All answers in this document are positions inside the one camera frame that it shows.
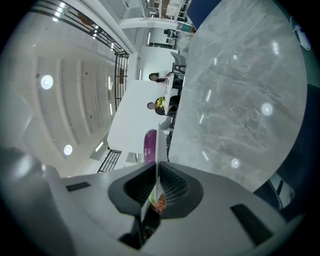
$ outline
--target railing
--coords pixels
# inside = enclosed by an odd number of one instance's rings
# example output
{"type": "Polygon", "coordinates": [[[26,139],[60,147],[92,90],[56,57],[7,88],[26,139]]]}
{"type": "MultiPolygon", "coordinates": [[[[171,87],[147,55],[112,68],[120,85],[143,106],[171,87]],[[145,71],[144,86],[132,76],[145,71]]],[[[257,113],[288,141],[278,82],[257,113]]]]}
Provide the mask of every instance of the railing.
{"type": "Polygon", "coordinates": [[[62,21],[88,34],[117,53],[127,52],[107,32],[95,24],[90,18],[74,7],[58,0],[39,0],[30,12],[52,17],[54,21],[62,21]]]}
{"type": "Polygon", "coordinates": [[[106,155],[103,163],[101,164],[98,173],[105,173],[112,171],[121,155],[121,151],[110,149],[109,153],[106,155]]]}
{"type": "Polygon", "coordinates": [[[129,54],[127,52],[117,52],[115,54],[115,69],[114,69],[114,98],[115,111],[127,90],[127,70],[128,70],[129,54]]]}

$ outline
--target ceiling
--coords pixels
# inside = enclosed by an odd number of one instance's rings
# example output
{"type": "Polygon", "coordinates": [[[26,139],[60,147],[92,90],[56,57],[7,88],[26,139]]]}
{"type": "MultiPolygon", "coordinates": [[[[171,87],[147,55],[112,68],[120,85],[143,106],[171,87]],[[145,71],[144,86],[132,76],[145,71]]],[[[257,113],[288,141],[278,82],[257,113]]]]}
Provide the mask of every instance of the ceiling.
{"type": "MultiPolygon", "coordinates": [[[[108,98],[113,59],[109,48],[82,31],[28,13],[1,57],[5,83],[31,113],[18,146],[58,171],[69,158],[66,145],[72,146],[72,154],[87,145],[91,154],[95,145],[89,144],[100,138],[88,138],[99,131],[103,139],[114,116],[114,98],[108,98]],[[45,75],[53,78],[49,89],[41,85],[45,75]]],[[[13,109],[12,115],[17,112],[23,109],[13,109]]]]}

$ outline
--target marble surface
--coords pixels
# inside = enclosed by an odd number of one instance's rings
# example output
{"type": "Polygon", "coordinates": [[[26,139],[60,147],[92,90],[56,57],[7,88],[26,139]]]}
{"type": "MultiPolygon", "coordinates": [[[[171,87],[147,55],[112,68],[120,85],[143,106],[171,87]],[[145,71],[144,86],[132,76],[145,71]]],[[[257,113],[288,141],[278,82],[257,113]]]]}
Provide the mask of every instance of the marble surface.
{"type": "Polygon", "coordinates": [[[255,191],[290,152],[306,99],[302,51],[279,8],[222,0],[190,43],[170,162],[255,191]]]}

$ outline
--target purple object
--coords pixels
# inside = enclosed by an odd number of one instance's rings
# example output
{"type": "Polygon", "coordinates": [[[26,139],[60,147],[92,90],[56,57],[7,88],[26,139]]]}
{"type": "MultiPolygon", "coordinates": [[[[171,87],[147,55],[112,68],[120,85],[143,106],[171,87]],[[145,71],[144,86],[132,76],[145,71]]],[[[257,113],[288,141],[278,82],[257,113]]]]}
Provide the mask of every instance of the purple object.
{"type": "Polygon", "coordinates": [[[144,136],[143,154],[144,162],[156,161],[157,130],[151,129],[144,136]]]}

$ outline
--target white wall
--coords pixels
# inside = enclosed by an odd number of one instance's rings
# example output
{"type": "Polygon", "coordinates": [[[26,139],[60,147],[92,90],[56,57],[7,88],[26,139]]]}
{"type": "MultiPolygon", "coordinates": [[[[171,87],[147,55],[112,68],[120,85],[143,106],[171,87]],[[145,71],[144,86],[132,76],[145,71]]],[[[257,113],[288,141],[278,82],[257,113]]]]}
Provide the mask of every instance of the white wall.
{"type": "Polygon", "coordinates": [[[147,104],[164,95],[165,87],[156,82],[131,81],[115,113],[107,138],[109,147],[113,150],[143,154],[147,131],[157,129],[167,118],[148,109],[147,104]]]}
{"type": "Polygon", "coordinates": [[[168,45],[168,43],[166,42],[168,35],[165,34],[164,32],[165,32],[164,28],[157,28],[157,27],[153,28],[151,30],[150,43],[168,45]]]}
{"type": "Polygon", "coordinates": [[[143,46],[141,49],[141,60],[139,69],[142,72],[142,80],[149,80],[149,74],[162,70],[172,70],[174,57],[170,52],[178,53],[179,51],[160,47],[143,46]]]}

